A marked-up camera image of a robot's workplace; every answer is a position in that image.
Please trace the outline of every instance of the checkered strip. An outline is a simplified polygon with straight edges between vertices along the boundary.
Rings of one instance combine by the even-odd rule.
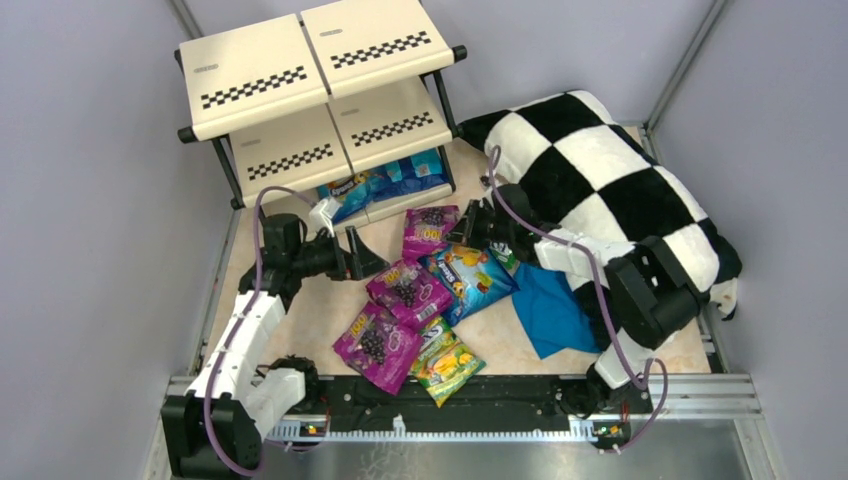
[[[247,178],[248,180],[265,178],[268,175],[279,173],[280,170],[291,170],[292,168],[297,168],[301,165],[317,162],[322,158],[332,156],[333,151],[330,150],[330,144],[327,143],[324,144],[323,147],[315,147],[312,150],[307,150],[303,153],[296,153],[291,157],[283,157],[280,160],[272,160],[268,163],[260,163],[256,166],[247,167]]]
[[[333,55],[330,57],[330,60],[333,61],[333,68],[339,69],[345,65],[367,62],[372,58],[380,58],[383,55],[394,55],[397,52],[405,51],[407,48],[415,48],[430,42],[432,40],[427,36],[427,32],[422,30],[418,32],[418,35],[407,35],[406,38],[396,38],[391,42],[384,42],[381,45],[373,45],[366,49],[356,50],[355,52]]]
[[[267,92],[281,86],[290,85],[297,80],[306,80],[303,65],[294,70],[286,70],[277,75],[271,75],[268,78],[260,78],[252,82],[247,82],[241,87],[230,87],[228,90],[218,90],[215,93],[204,93],[200,96],[203,101],[203,109],[212,108],[215,105],[224,105],[227,101],[234,102],[240,98],[252,97],[254,94]]]
[[[430,112],[424,112],[419,115],[413,115],[412,118],[404,118],[399,122],[383,125],[380,128],[372,128],[361,133],[355,133],[350,138],[353,139],[353,146],[359,147],[363,144],[400,135],[403,132],[409,132],[429,123],[433,123],[433,118],[430,116]]]
[[[498,173],[521,185],[541,220],[599,240],[660,237],[702,292],[739,275],[738,254],[692,194],[588,92],[483,115],[464,122],[462,131],[480,150],[501,146]],[[592,320],[598,346],[606,348],[609,337],[593,281],[570,273],[566,279]],[[723,311],[730,312],[735,292],[727,295]]]

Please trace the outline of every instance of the yellow and green snack bag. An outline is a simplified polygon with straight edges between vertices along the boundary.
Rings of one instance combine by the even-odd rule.
[[[410,374],[421,382],[436,405],[441,407],[472,375],[485,367],[486,362],[457,338],[441,316],[421,330],[421,336],[424,337],[424,345],[412,364]]]

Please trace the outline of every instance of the blue towel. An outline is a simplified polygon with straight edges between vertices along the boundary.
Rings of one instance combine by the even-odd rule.
[[[520,290],[512,295],[512,304],[539,358],[566,347],[600,351],[589,329],[589,317],[577,306],[563,272],[521,264],[514,278]]]

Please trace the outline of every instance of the beige table surface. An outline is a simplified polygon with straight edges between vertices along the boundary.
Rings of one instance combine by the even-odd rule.
[[[462,211],[468,200],[479,198],[479,177],[486,158],[461,140],[446,146],[457,191],[434,205],[459,205]],[[253,265],[250,226],[252,210],[241,213],[238,231],[223,282],[220,302],[212,328],[210,345],[214,348],[232,313],[239,278]],[[380,220],[359,229],[362,240],[383,258],[400,258],[403,215]],[[289,354],[315,361],[324,375],[353,374],[333,352],[331,345],[367,300],[365,283],[333,282],[326,276],[304,280],[291,311],[274,332],[260,363],[270,363]],[[585,373],[597,355],[572,349],[562,350],[540,360],[524,332],[509,298],[464,319],[456,333],[488,366],[484,374],[568,374]],[[709,373],[706,354],[696,322],[691,322],[658,353],[669,373]]]

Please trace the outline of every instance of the pillow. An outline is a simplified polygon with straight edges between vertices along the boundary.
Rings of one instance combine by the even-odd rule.
[[[501,146],[497,173],[521,185],[541,219],[600,240],[663,238],[695,286],[710,293],[725,319],[732,318],[742,270],[736,250],[680,180],[592,94],[542,98],[467,120],[460,132],[487,155]],[[609,336],[593,281],[568,273],[566,279],[598,345],[606,348]]]

